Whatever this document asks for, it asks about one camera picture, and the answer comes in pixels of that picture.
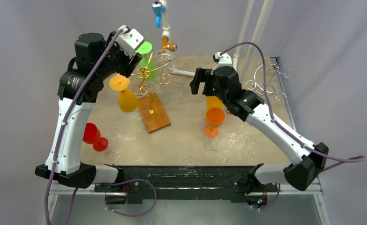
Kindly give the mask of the green plastic goblet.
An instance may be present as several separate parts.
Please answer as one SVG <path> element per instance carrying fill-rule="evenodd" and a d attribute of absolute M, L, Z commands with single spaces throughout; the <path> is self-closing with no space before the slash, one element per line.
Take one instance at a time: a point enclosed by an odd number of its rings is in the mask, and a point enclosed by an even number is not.
<path fill-rule="evenodd" d="M 150 59 L 152 53 L 152 44 L 148 41 L 144 41 L 144 43 L 136 50 L 137 53 L 142 55 L 142 59 L 138 64 L 138 67 L 147 67 L 146 70 L 154 70 L 157 65 L 153 59 Z"/>

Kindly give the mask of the yellow-orange plastic goblet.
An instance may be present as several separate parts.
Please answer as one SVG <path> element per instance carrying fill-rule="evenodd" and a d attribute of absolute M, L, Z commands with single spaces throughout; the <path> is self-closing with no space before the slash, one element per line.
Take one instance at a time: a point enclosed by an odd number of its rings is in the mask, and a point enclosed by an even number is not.
<path fill-rule="evenodd" d="M 117 91 L 117 102 L 121 111 L 131 113 L 138 107 L 136 94 L 129 89 L 130 79 L 123 75 L 116 74 L 110 81 L 109 86 L 113 91 Z"/>

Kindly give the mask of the clear wine glass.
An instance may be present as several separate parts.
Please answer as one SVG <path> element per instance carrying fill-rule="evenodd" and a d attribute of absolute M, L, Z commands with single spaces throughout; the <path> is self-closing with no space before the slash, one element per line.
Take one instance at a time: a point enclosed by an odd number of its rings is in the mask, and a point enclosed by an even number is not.
<path fill-rule="evenodd" d="M 160 49 L 154 54 L 156 62 L 167 63 L 173 58 L 173 52 L 167 49 Z"/>

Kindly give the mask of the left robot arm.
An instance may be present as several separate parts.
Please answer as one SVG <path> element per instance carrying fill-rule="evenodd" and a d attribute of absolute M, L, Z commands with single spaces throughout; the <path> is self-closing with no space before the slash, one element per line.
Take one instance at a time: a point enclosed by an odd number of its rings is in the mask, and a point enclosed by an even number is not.
<path fill-rule="evenodd" d="M 85 33 L 75 41 L 75 57 L 60 78 L 59 115 L 52 148 L 45 163 L 35 168 L 37 176 L 72 188 L 106 183 L 113 192 L 123 189 L 124 179 L 117 168 L 81 161 L 81 145 L 104 80 L 112 74 L 129 77 L 142 59 L 137 49 L 143 43 L 144 37 L 135 29 L 120 29 L 108 38 Z"/>

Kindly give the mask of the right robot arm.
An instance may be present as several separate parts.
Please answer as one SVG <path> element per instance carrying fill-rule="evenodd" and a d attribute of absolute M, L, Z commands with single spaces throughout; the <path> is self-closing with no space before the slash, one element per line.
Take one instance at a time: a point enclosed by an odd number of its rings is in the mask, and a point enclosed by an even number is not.
<path fill-rule="evenodd" d="M 322 142 L 315 144 L 302 137 L 270 111 L 259 95 L 243 89 L 233 67 L 215 70 L 199 67 L 190 82 L 193 95 L 198 93 L 200 83 L 204 83 L 202 94 L 216 96 L 231 114 L 262 132 L 289 160 L 275 165 L 259 164 L 252 169 L 247 179 L 252 190 L 280 183 L 305 191 L 323 171 L 329 148 Z"/>

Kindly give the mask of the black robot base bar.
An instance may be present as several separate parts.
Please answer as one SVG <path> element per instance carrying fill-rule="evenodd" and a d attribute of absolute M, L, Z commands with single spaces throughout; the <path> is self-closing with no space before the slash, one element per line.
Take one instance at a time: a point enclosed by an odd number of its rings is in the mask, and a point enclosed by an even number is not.
<path fill-rule="evenodd" d="M 143 200 L 228 200 L 264 206 L 277 184 L 255 180 L 257 166 L 118 166 L 116 182 L 96 184 L 95 192 L 121 193 L 110 203 L 140 204 Z"/>

